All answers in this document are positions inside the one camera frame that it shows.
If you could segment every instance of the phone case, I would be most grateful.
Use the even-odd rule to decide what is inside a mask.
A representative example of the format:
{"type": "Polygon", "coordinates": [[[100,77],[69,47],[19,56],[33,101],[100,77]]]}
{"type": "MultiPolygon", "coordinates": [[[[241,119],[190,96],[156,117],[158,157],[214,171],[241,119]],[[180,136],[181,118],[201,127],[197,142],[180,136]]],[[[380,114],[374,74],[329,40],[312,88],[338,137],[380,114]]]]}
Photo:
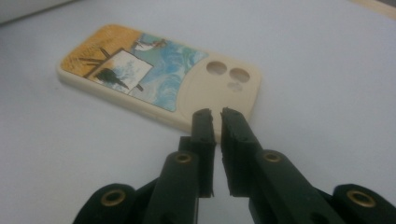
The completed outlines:
{"type": "Polygon", "coordinates": [[[72,50],[57,70],[63,82],[186,132],[192,114],[209,108],[217,140],[222,108],[248,119],[261,83],[250,64],[116,24],[72,50]]]}

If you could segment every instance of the tabletop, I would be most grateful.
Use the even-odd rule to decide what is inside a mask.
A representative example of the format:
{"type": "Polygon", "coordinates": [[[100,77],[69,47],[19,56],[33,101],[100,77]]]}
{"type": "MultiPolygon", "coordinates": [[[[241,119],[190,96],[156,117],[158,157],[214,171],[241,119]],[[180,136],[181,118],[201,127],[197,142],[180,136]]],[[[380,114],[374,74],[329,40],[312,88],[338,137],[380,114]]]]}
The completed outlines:
{"type": "MultiPolygon", "coordinates": [[[[396,204],[396,21],[347,0],[81,0],[0,25],[0,218],[72,223],[99,188],[138,189],[178,129],[63,84],[56,64],[117,23],[253,63],[249,121],[316,188],[354,183],[396,204]]],[[[198,223],[253,223],[230,197],[217,145],[198,223]]]]}

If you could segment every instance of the printed artwork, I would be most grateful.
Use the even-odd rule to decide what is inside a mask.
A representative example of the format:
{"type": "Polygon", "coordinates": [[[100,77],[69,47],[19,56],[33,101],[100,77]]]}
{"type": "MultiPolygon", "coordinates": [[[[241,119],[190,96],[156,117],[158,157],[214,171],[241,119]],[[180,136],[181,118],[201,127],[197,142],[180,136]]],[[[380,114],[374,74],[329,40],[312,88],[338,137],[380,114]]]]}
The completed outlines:
{"type": "Polygon", "coordinates": [[[72,51],[63,70],[169,111],[184,76],[207,53],[136,30],[108,25],[72,51]]]}

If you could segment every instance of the white table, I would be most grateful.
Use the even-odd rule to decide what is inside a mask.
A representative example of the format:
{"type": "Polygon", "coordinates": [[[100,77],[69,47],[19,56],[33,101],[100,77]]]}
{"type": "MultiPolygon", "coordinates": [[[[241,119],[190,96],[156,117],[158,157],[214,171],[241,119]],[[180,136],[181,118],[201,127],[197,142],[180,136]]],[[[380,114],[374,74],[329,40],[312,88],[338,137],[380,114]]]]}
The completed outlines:
{"type": "MultiPolygon", "coordinates": [[[[97,189],[156,178],[188,135],[59,81],[56,63],[107,23],[257,64],[262,146],[318,189],[396,204],[396,21],[347,0],[86,0],[0,26],[1,223],[72,223],[97,189]]],[[[199,223],[252,223],[220,159],[199,223]]]]}

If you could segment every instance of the orange printed section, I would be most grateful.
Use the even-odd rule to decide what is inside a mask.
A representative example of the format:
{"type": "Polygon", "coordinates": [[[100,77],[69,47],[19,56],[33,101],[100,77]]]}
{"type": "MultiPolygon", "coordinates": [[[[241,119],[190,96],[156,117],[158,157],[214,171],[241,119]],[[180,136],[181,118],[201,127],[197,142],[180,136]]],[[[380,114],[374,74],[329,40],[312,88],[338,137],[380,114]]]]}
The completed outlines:
{"type": "Polygon", "coordinates": [[[64,71],[84,77],[120,49],[129,50],[141,32],[118,25],[108,25],[75,48],[61,62],[64,71]]]}

